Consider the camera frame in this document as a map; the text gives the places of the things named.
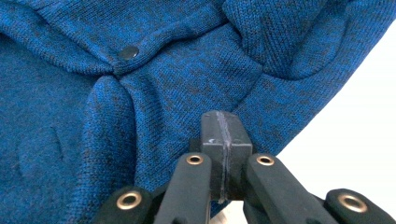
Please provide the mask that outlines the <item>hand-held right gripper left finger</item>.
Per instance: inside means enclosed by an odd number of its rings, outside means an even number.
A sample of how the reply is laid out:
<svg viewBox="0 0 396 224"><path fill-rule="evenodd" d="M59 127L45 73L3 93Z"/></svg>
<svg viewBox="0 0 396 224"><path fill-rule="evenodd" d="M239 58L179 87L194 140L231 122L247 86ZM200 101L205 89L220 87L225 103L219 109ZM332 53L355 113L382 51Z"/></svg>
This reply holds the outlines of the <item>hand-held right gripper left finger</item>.
<svg viewBox="0 0 396 224"><path fill-rule="evenodd" d="M222 113L217 110L206 112L201 117L201 152L212 161L211 198L217 202L226 201L222 119Z"/></svg>

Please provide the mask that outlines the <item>blue knit sweater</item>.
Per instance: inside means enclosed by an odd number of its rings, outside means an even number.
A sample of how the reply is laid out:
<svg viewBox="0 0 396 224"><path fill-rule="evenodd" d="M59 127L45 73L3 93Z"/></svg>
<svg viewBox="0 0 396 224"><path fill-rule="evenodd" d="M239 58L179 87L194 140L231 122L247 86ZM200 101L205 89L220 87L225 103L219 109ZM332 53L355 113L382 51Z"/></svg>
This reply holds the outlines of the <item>blue knit sweater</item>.
<svg viewBox="0 0 396 224"><path fill-rule="evenodd" d="M0 224L89 224L167 182L210 110L280 152L396 0L0 0Z"/></svg>

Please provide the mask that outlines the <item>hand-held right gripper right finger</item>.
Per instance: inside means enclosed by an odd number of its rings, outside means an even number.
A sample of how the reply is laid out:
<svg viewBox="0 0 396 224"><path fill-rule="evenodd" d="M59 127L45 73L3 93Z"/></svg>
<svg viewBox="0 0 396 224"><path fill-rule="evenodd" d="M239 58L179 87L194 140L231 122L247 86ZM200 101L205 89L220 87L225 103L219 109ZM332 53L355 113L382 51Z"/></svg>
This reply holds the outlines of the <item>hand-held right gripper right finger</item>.
<svg viewBox="0 0 396 224"><path fill-rule="evenodd" d="M228 200L242 200L244 164L253 151L253 145L240 118L225 113L226 179L225 195Z"/></svg>

